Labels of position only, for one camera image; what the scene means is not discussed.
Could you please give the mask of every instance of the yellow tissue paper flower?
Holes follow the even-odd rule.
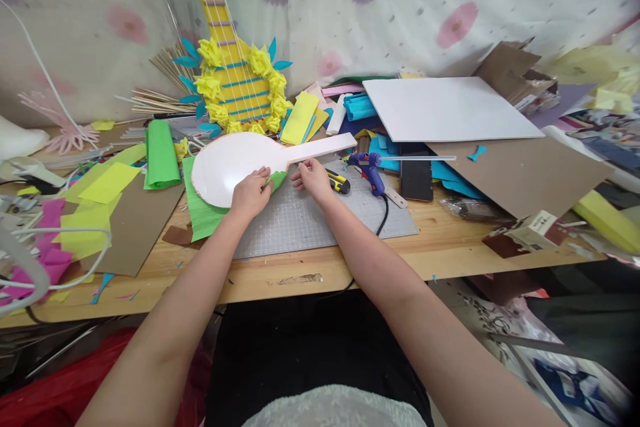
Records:
[[[251,70],[253,70],[256,75],[265,78],[273,67],[271,66],[271,58],[268,52],[266,52],[266,48],[263,47],[263,49],[264,50],[258,49],[255,45],[252,45],[248,61]]]
[[[286,100],[283,95],[276,95],[271,101],[271,113],[278,118],[283,117],[290,108],[293,108],[293,104]]]
[[[285,87],[287,86],[287,79],[282,73],[278,73],[274,71],[269,76],[269,91],[271,92],[270,98],[273,99],[272,95],[285,95]]]
[[[227,133],[237,133],[242,131],[242,124],[236,120],[230,120],[227,125]]]
[[[260,135],[267,134],[267,132],[265,132],[264,129],[260,126],[260,124],[256,122],[251,123],[251,126],[249,127],[249,131],[253,133],[259,133]]]
[[[209,101],[224,100],[222,95],[222,82],[212,75],[201,75],[193,82],[198,93]]]
[[[267,126],[267,129],[269,131],[272,131],[273,133],[278,133],[278,131],[280,130],[280,118],[279,117],[275,117],[274,115],[270,115],[265,120],[265,124]]]
[[[209,111],[209,121],[215,122],[222,128],[226,128],[229,123],[229,112],[221,105],[208,103],[206,105]]]
[[[202,55],[204,66],[207,68],[222,67],[225,63],[222,50],[215,41],[200,40],[198,53]]]

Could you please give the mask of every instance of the pink paper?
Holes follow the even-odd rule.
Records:
[[[42,268],[49,275],[49,280],[51,285],[56,285],[62,277],[62,274],[65,273],[65,270],[71,265],[71,258],[73,254],[71,252],[65,252],[64,250],[60,250],[57,248],[49,248],[47,253],[41,256],[38,259],[38,262],[42,266]],[[13,276],[11,277],[12,282],[23,282],[24,284],[32,284],[33,281],[29,274],[22,270],[20,267],[16,267]],[[2,292],[9,295],[12,298],[22,298],[29,295],[33,292],[32,288],[21,288],[21,287],[5,287],[2,289]]]
[[[38,228],[60,228],[60,217],[62,209],[65,207],[65,199],[54,199],[42,203],[42,220],[38,223]],[[40,257],[44,257],[51,248],[60,250],[60,244],[53,244],[51,241],[56,238],[57,232],[42,234],[36,246],[40,251]]]

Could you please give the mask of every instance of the glue gun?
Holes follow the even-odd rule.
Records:
[[[379,153],[361,152],[350,155],[347,159],[347,165],[354,165],[362,171],[362,176],[369,180],[371,184],[371,193],[375,197],[379,197],[385,193],[385,184],[378,174],[378,167],[382,163],[382,157]]]

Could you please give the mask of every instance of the red fabric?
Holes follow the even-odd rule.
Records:
[[[119,330],[87,357],[0,398],[0,427],[73,427],[134,333]],[[198,348],[175,427],[197,427],[204,419],[210,372],[211,357]]]

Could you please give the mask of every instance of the grid cutting mat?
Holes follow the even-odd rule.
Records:
[[[318,160],[349,180],[351,191],[347,195],[336,195],[375,232],[385,216],[385,201],[371,195],[371,184],[354,167],[344,171],[337,154],[325,155]],[[298,192],[293,188],[290,178],[296,171],[296,165],[289,168],[287,179],[271,196],[262,213],[251,222],[233,258],[259,257],[337,245],[309,193]],[[385,174],[381,172],[380,176],[387,189],[390,189]],[[380,237],[404,237],[417,235],[418,232],[409,210],[401,209],[389,201],[389,217]]]

